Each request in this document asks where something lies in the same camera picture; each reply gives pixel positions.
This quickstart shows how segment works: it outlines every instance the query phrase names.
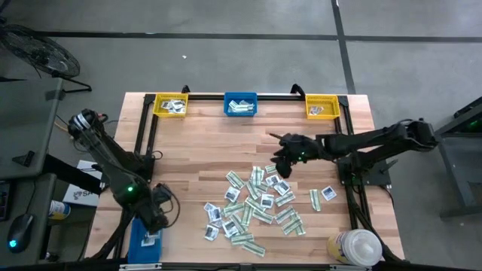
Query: yellow plastic bin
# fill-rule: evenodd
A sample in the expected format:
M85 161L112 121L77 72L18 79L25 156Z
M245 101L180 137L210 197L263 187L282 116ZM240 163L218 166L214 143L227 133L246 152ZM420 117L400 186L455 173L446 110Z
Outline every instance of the yellow plastic bin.
M162 108L162 104L165 101L170 101L172 99L182 100L186 103L185 113L170 114L169 110ZM188 94L180 93L157 93L156 99L154 100L154 110L153 113L158 117L185 117L188 112Z
M306 105L309 120L333 120L340 116L340 106L336 95L309 94L306 96ZM317 115L310 115L312 106L323 107L323 111Z

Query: gray floor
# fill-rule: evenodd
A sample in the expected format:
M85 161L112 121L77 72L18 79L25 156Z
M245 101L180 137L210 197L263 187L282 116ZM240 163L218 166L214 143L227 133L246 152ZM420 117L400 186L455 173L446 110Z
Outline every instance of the gray floor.
M339 0L347 35L480 36L482 2ZM15 0L11 23L38 30L180 33L336 34L329 0ZM59 114L82 108L116 116L126 91L229 90L347 93L337 41L58 38L81 63L78 80L94 92L68 95ZM348 42L356 92L369 96L375 124L424 117L440 127L480 96L482 44ZM0 50L0 76L36 79L27 64ZM86 158L58 130L50 152L69 163ZM408 260L480 269L482 217L441 221L456 206L438 150L406 153L390 170L395 212ZM63 239L74 260L82 238Z

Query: blue plastic bin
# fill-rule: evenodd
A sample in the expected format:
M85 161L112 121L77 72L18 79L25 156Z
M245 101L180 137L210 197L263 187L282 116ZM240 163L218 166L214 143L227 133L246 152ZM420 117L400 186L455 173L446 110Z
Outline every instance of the blue plastic bin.
M159 232L159 239L150 246L141 246L147 230L139 218L133 219L130 231L129 253L127 254L128 263L158 263L162 255L163 231Z
M227 109L229 108L229 103L231 101L241 102L245 100L246 102L254 104L253 111L251 112L241 112L241 113L234 113L228 112ZM224 93L224 113L229 117L253 117L256 112L258 112L258 94L256 93L238 93L238 92L229 92Z

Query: small white object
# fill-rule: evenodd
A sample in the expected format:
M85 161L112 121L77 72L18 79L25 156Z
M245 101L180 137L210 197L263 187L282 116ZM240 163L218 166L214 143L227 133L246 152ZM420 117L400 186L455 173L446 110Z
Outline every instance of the small white object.
M270 194L263 194L261 196L261 206L264 208L271 209L274 204L274 196Z
M214 241L214 239L218 237L218 233L219 233L219 229L217 227L207 225L206 234L204 234L204 238L208 239L209 241Z
M204 211L208 212L208 211L211 211L213 210L214 208L216 208L216 206L214 206L213 204L207 202L205 205L204 205Z
M278 191L278 193L281 196L283 196L284 194L286 194L286 192L288 192L290 190L289 184L285 180L280 181L273 188L274 188L274 190Z
M326 199L326 201L330 201L331 199L335 198L337 194L334 192L331 186L326 187L322 190L322 195Z
M149 232L147 232L144 235L144 238L142 238L141 246L145 247L145 246L154 245L156 243L156 238L158 238L158 237L159 237L158 234L150 235Z
M232 221L223 223L223 229L224 229L224 232L226 233L227 238L230 238L231 236L238 233L238 228L236 228L235 223Z
M229 187L226 191L226 194L224 195L224 198L230 200L231 202L235 202L239 196L239 192L240 191L236 188Z
M269 185L269 186L273 186L273 185L276 185L280 182L281 180L279 179L278 175L273 175L273 176L270 176L270 177L267 177L266 178L266 183Z
M212 224L212 226L218 227L218 228L221 229L223 227L223 220L214 221L211 224Z
M221 220L221 208L217 207L208 211L209 223Z

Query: plastic container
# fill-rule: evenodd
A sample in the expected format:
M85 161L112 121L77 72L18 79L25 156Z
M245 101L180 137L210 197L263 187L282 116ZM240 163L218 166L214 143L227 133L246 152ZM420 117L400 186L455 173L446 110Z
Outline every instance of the plastic container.
M340 116L340 105L336 95L309 94L305 100L309 120L333 120ZM310 115L310 107L312 106L322 106L323 111L317 115Z
M49 219L64 220L70 215L70 206L64 202L56 200L50 201L50 209L48 211Z
M336 260L369 267L382 257L382 244L368 230L350 230L328 239L328 253Z
M128 263L158 263L162 256L163 231L159 232L159 239L153 245L142 246L142 239L147 230L139 218L133 219L130 231Z
M254 104L252 111L249 112L229 112L229 103L235 101L237 103L244 100ZM258 94L256 93L240 93L240 92L229 92L224 94L224 113L229 117L253 117L258 112Z
M162 108L164 101L170 101L172 99L182 100L186 103L185 113L180 114L170 114L169 110ZM154 110L153 113L158 117L185 117L188 112L188 94L180 93L157 93L156 99L154 100Z

